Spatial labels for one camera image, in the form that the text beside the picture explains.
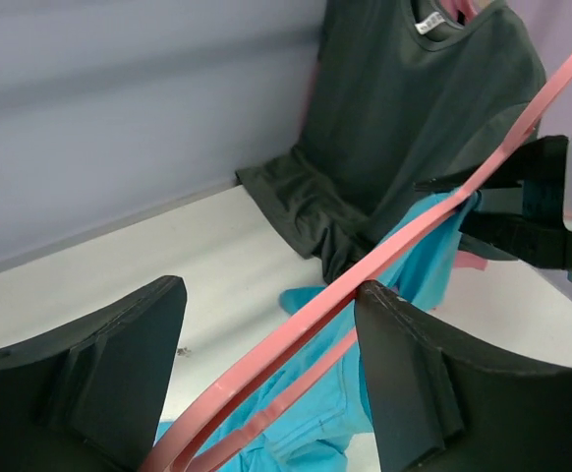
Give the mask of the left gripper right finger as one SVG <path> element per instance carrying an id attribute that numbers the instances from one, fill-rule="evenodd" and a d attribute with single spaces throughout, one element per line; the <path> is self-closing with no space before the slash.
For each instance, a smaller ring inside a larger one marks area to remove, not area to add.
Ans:
<path id="1" fill-rule="evenodd" d="M 572 368 L 362 284 L 355 322 L 384 471 L 572 471 Z"/>

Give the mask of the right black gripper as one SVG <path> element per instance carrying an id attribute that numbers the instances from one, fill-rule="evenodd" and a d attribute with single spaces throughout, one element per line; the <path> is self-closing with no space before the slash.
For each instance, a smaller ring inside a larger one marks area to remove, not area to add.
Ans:
<path id="1" fill-rule="evenodd" d="M 519 147 L 479 186 L 479 189 L 516 188 L 521 179 L 524 216 L 471 211 L 461 225 L 461 232 L 531 266 L 565 270 L 572 281 L 572 231 L 563 222 L 570 139 L 563 135 L 546 136 Z M 449 192 L 464 185 L 479 168 L 476 165 L 416 182 L 413 189 L 422 193 Z"/>

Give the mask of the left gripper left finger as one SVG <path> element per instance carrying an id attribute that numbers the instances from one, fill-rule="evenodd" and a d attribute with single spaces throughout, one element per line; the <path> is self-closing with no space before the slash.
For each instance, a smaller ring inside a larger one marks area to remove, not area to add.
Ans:
<path id="1" fill-rule="evenodd" d="M 187 304 L 166 275 L 0 348 L 0 472 L 135 471 L 154 444 Z"/>

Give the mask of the pink plastic hanger front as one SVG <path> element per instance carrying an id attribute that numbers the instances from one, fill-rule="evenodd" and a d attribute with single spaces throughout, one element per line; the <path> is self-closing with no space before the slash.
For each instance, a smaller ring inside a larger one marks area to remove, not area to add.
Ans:
<path id="1" fill-rule="evenodd" d="M 572 54 L 547 81 L 511 127 L 502 143 L 454 194 L 432 207 L 372 250 L 327 286 L 296 315 L 236 362 L 178 417 L 145 459 L 143 471 L 215 471 L 271 425 L 317 382 L 357 341 L 318 363 L 287 388 L 270 408 L 207 451 L 201 447 L 218 426 L 254 391 L 322 330 L 355 297 L 357 288 L 373 280 L 413 248 L 467 201 L 484 180 L 531 135 L 543 114 L 572 82 Z"/>

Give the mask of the teal t shirt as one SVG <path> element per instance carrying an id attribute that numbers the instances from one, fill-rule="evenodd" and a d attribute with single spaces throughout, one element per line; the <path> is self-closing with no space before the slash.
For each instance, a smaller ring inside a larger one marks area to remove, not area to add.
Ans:
<path id="1" fill-rule="evenodd" d="M 472 195 L 377 281 L 399 291 L 423 311 L 443 298 L 456 258 L 467 213 L 479 201 Z M 270 408 L 272 402 L 318 363 L 325 362 L 355 333 L 349 303 L 311 341 L 252 393 L 203 444 L 222 443 L 244 423 Z M 222 465 L 224 471 L 344 471 L 353 436 L 372 431 L 372 413 L 360 349 L 352 345 L 337 362 L 271 425 Z"/>

